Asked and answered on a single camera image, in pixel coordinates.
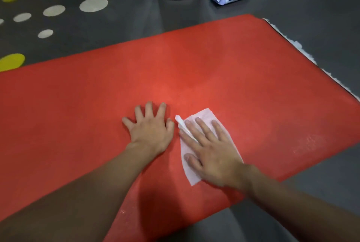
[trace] left hand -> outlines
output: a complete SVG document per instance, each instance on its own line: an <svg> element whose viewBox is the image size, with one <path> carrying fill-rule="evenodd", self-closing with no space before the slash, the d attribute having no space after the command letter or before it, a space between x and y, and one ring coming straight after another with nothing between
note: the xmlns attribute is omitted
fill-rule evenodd
<svg viewBox="0 0 360 242"><path fill-rule="evenodd" d="M166 104L162 103L154 117L153 104L149 101L145 105L145 117L140 106L135 107L136 123L127 117L122 118L123 124L130 131L131 142L150 148L155 156L165 151L174 136L175 125L170 118L167 119L165 126L165 111Z"/></svg>

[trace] white wet wipe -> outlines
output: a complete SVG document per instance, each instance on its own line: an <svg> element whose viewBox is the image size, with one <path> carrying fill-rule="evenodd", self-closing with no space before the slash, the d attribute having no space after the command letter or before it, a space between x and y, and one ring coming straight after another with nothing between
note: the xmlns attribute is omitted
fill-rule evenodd
<svg viewBox="0 0 360 242"><path fill-rule="evenodd" d="M231 139L231 136L229 134L229 132L226 130L226 128L221 124L221 122L215 117L215 115L213 114L213 112L211 112L211 110L209 108L206 108L204 110L201 110L200 112L191 115L190 117L187 117L185 120L189 120L191 121L195 127L202 133L202 130L200 128L200 126L195 122L196 118L201 118L205 124L210 128L210 130L214 133L214 135L217 137L216 135L216 131L214 129L214 127L212 126L212 121L217 121L218 124L220 124L220 126L222 127L222 129L224 130L225 134L229 137L229 139L231 140L231 143L233 144L233 146L235 147L235 149L238 151L238 149L236 148L233 140ZM196 140L191 132L186 128L184 121L181 119L181 117L179 115L175 116L175 120L178 122L178 127L182 130L185 131L185 133L187 133L190 137L192 137L194 140ZM190 166L188 165L188 163L186 162L186 160L184 159L184 155L185 154L192 154L196 157L195 153L191 150L190 147L187 146L187 144L180 138L180 153L181 153L181 161L182 161L182 167L184 168L184 172L185 175L188 179L188 181L190 182L190 184L193 186L195 184L197 184L201 178L196 174L196 172L194 170L192 170L190 168Z"/></svg>

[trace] forearm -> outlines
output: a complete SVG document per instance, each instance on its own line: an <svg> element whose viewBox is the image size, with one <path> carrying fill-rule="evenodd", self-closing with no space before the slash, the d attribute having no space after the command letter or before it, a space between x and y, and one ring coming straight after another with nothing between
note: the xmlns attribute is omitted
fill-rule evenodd
<svg viewBox="0 0 360 242"><path fill-rule="evenodd" d="M0 223L2 241L102 241L130 186L154 158L131 143L116 158Z"/></svg>
<svg viewBox="0 0 360 242"><path fill-rule="evenodd" d="M355 241L360 218L333 205L297 192L251 169L247 195L305 241Z"/></svg>

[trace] right hand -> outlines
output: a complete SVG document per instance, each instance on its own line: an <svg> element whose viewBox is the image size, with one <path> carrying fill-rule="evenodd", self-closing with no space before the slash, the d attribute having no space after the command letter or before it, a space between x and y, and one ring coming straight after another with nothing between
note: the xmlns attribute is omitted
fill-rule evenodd
<svg viewBox="0 0 360 242"><path fill-rule="evenodd" d="M243 163L231 140L227 137L221 126L212 121L217 137L209 127L200 119L195 119L204 134L198 131L190 121L185 121L197 143L180 129L180 137L194 151L186 154L185 160L189 166L204 180L217 185L229 186L246 193L251 186L250 172L254 168Z"/></svg>

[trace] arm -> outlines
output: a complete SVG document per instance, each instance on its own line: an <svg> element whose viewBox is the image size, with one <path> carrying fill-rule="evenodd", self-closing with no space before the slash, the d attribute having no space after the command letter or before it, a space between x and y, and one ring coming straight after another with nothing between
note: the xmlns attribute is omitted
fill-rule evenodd
<svg viewBox="0 0 360 242"><path fill-rule="evenodd" d="M304 241L358 241L360 218L310 195L286 188L263 175L256 167L243 164L219 124L212 122L217 137L197 118L200 133L191 122L185 122L191 139L180 131L181 138L196 154L185 159L203 179L242 191L276 218L297 239Z"/></svg>
<svg viewBox="0 0 360 242"><path fill-rule="evenodd" d="M131 143L121 154L0 222L0 240L102 241L133 181L173 138L165 109L162 103L154 117L148 102L144 117L137 106L136 123L122 120Z"/></svg>

